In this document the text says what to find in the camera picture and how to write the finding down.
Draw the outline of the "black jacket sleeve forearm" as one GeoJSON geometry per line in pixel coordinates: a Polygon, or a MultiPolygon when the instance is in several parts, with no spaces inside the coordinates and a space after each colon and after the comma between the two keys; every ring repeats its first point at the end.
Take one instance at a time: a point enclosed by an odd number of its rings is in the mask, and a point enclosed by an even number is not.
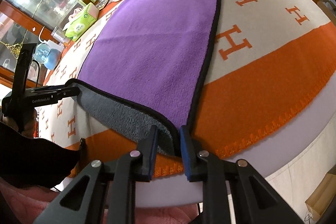
{"type": "Polygon", "coordinates": [[[78,150],[71,150],[46,139],[27,138],[1,123],[1,178],[16,188],[52,188],[71,174],[85,149],[85,139],[78,150]]]}

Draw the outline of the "person's left hand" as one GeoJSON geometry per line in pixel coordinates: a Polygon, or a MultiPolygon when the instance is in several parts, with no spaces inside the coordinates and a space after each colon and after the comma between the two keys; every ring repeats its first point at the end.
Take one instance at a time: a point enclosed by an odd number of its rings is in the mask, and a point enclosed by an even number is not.
{"type": "Polygon", "coordinates": [[[34,138],[34,132],[36,128],[37,123],[37,111],[35,109],[29,110],[26,118],[23,118],[22,125],[23,129],[19,129],[17,124],[15,123],[15,120],[12,118],[6,117],[3,114],[1,114],[1,121],[12,127],[16,132],[21,133],[23,136],[33,139],[34,138]]]}

